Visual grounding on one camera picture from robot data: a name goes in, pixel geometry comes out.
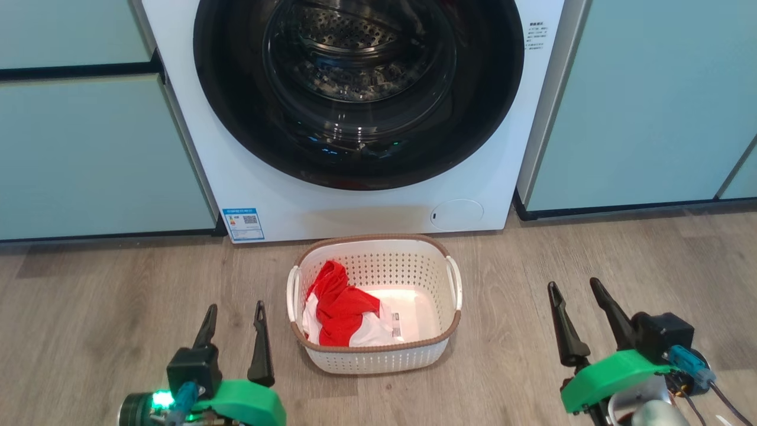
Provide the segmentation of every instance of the front-load washing machine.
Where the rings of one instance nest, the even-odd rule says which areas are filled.
[[[502,229],[563,0],[142,0],[234,243]]]

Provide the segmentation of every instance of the white cloth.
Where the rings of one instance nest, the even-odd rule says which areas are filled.
[[[311,343],[319,344],[321,335],[321,323],[316,318],[318,298],[311,293],[305,302],[305,310],[302,312],[302,331],[307,335]],[[381,302],[378,315],[373,312],[363,313],[363,323],[360,328],[350,337],[350,347],[360,346],[384,346],[400,343],[392,337],[391,309]]]

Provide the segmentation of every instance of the clothing label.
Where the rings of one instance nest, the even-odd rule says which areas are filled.
[[[394,312],[391,314],[391,336],[400,342],[404,342],[402,338],[402,327],[400,326],[400,313]]]

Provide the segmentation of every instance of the white sticker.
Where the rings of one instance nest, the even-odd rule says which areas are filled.
[[[544,49],[544,40],[547,38],[547,26],[544,22],[531,22],[525,29],[525,49],[539,50]]]
[[[265,240],[256,208],[224,208],[223,217],[232,241]]]
[[[391,314],[391,336],[400,342],[404,342],[402,338],[402,327],[400,325],[400,313],[393,312]]]

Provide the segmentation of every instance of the basket handle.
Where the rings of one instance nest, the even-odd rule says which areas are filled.
[[[294,307],[300,292],[300,267],[295,265],[289,271],[286,280],[286,311],[289,314],[289,322],[297,322],[297,308]]]
[[[455,300],[455,309],[463,308],[463,279],[460,277],[460,269],[452,256],[447,256],[447,275],[452,283],[452,298]]]

